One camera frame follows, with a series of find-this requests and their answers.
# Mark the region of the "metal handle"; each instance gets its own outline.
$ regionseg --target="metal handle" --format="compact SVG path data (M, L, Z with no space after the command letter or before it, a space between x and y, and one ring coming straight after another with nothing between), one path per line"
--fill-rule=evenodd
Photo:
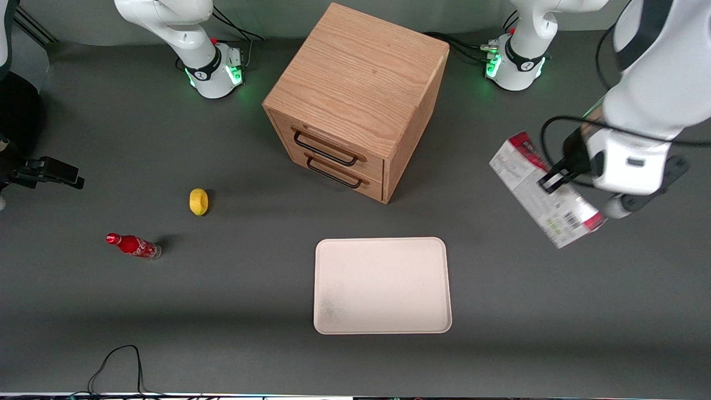
M314 152L320 156L330 159L333 162L338 162L340 165L343 165L345 167L352 167L356 163L356 161L358 161L358 156L353 156L353 159L351 161L346 161L346 160L340 159L338 157L334 157L334 156L330 155L329 153L323 152L323 151L321 151L313 146L310 146L304 142L300 142L299 136L301 136L301 131L297 130L296 133L294 134L294 141L296 142L296 144L303 147L304 149L311 150L312 152Z
M339 184L342 184L342 185L344 185L344 186L350 187L351 189L357 189L358 187L360 187L360 184L363 183L363 180L362 180L362 179L359 179L358 182L356 182L356 183L354 183L354 184L349 184L348 182L342 180L341 178L337 178L337 177L335 177L335 176L329 174L328 172L323 171L323 170L321 170L321 169L318 169L318 168L314 167L313 165L311 165L311 161L312 161L313 159L314 159L313 157L309 157L309 159L306 161L306 166L307 166L311 171L316 172L317 174L319 174L319 175L321 175L321 176L324 176L324 177L326 177L326 178L329 178L329 179L332 179L332 180L334 180L334 181L337 181Z

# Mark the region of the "gray table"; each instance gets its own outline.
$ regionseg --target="gray table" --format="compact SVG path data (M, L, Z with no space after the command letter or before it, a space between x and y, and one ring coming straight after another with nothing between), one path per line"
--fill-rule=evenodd
M246 85L222 100L198 96L167 46L56 48L38 155L78 165L87 185L3 193L0 390L81 390L133 343L156 391L709 398L709 153L681 149L693 169L671 193L560 251L488 166L512 134L599 99L599 34L561 33L523 93L451 57L387 206L282 149L260 103L299 41L256 43ZM188 210L195 187L212 189L203 218ZM110 231L166 252L123 256ZM314 246L373 236L447 243L449 332L313 329ZM116 354L97 389L134 390L133 357Z

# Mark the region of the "wooden drawer cabinet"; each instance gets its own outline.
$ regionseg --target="wooden drawer cabinet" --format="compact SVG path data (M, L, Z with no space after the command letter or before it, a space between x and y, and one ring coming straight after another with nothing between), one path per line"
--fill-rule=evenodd
M448 54L445 42L333 3L262 105L296 164L387 203Z

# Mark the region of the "white tray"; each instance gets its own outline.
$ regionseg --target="white tray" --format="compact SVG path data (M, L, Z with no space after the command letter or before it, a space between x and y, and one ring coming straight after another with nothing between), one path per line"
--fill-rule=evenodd
M324 335L446 332L451 305L444 242L321 241L316 247L314 327Z

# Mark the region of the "red bottle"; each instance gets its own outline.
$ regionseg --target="red bottle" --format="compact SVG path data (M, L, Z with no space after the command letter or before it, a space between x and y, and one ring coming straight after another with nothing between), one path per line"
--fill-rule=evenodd
M130 256L155 260L161 256L161 246L133 235L121 236L117 233L106 235L106 243L118 247Z

